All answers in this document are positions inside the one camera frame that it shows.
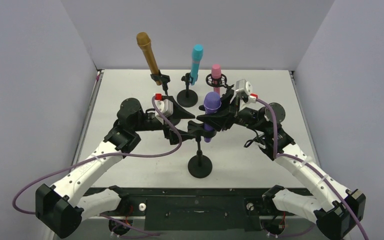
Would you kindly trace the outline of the gold microphone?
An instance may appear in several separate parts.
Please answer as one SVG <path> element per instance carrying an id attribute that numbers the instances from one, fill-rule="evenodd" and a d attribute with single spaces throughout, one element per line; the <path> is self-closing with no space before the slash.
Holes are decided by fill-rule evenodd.
<path id="1" fill-rule="evenodd" d="M 146 32 L 140 32 L 136 35 L 136 42 L 145 57 L 145 60 L 150 69 L 151 75 L 160 75 L 160 69 L 156 62 L 153 50 L 152 41 Z"/>

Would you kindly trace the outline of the gold mic black stand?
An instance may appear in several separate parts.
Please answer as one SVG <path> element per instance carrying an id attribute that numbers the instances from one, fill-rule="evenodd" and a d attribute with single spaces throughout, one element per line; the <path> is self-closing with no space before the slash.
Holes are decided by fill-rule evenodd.
<path id="1" fill-rule="evenodd" d="M 162 74 L 159 71 L 157 74 L 152 73 L 150 77 L 158 86 L 162 86 L 165 95 L 168 96 L 168 83 L 171 81 L 170 76 Z"/>

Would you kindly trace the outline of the purple mic black stand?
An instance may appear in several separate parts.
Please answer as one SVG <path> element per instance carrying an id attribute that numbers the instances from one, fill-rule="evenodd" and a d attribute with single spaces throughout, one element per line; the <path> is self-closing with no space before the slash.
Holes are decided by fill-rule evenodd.
<path id="1" fill-rule="evenodd" d="M 189 173 L 197 179 L 208 177 L 213 169 L 211 160 L 202 152 L 201 141 L 202 137 L 211 139 L 217 132 L 215 130 L 206 130 L 204 125 L 204 123 L 194 121 L 189 121 L 187 124 L 187 131 L 194 136 L 197 144 L 196 155 L 190 158 L 187 169 Z"/>

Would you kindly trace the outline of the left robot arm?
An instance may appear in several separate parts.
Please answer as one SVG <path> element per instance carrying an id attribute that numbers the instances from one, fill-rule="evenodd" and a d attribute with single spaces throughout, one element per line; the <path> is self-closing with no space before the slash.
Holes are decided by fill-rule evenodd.
<path id="1" fill-rule="evenodd" d="M 127 156 L 140 143 L 139 132 L 162 130 L 171 145 L 180 146 L 189 138 L 188 133 L 177 129 L 174 123 L 195 116 L 181 107 L 172 96 L 156 94 L 151 102 L 154 111 L 146 113 L 140 101 L 127 98 L 117 112 L 112 129 L 99 143 L 88 159 L 74 165 L 66 176 L 48 186 L 42 184 L 35 192 L 35 215 L 58 237 L 70 236 L 82 221 L 113 211 L 123 215 L 129 201 L 117 186 L 100 193 L 85 193 L 107 170 Z"/>

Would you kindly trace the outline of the purple microphone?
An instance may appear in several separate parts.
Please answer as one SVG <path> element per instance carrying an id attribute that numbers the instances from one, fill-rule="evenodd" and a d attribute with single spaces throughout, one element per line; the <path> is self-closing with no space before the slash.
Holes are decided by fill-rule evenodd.
<path id="1" fill-rule="evenodd" d="M 220 108 L 221 104 L 222 103 L 221 103 L 220 95 L 218 95 L 214 91 L 207 93 L 205 98 L 204 98 L 204 102 L 203 102 L 205 114 L 209 115 L 209 114 L 216 113 L 218 111 L 218 109 Z M 213 131 L 214 129 L 211 126 L 209 126 L 208 124 L 204 123 L 204 130 L 210 132 L 210 131 Z M 204 141 L 206 143 L 210 143 L 211 137 L 204 137 Z"/>

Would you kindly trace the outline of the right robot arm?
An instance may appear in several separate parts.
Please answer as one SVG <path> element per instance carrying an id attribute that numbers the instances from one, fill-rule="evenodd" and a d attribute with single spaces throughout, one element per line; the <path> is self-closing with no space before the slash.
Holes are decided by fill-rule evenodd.
<path id="1" fill-rule="evenodd" d="M 235 124 L 257 131 L 259 149 L 310 192 L 310 196 L 303 196 L 274 186 L 262 196 L 267 213 L 281 211 L 300 216 L 331 240 L 341 240 L 353 228 L 368 239 L 361 223 L 366 196 L 337 182 L 302 151 L 282 128 L 286 113 L 280 104 L 264 102 L 254 93 L 210 92 L 199 109 L 203 114 L 198 120 L 212 131 L 226 131 Z"/>

